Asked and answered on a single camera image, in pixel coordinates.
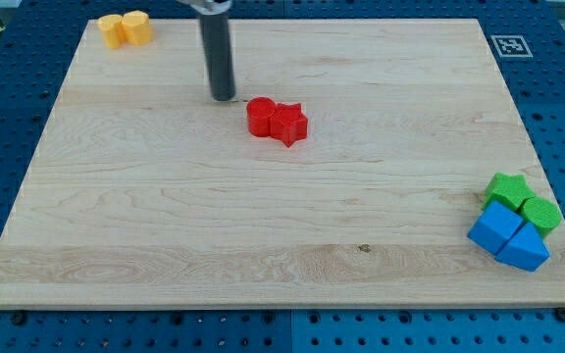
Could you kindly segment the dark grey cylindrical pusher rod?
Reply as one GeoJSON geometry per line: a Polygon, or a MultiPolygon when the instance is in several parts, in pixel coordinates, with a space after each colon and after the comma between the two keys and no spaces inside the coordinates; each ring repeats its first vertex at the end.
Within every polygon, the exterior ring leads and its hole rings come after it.
{"type": "Polygon", "coordinates": [[[199,15],[198,21],[211,95],[229,101],[235,96],[235,82],[228,13],[199,15]]]}

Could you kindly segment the silver metal rod mount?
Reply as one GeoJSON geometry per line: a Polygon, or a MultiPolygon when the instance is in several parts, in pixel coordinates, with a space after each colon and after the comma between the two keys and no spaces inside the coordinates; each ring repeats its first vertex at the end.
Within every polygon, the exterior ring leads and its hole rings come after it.
{"type": "Polygon", "coordinates": [[[232,6],[232,0],[177,0],[179,3],[190,6],[200,15],[220,15],[227,12],[232,6]]]}

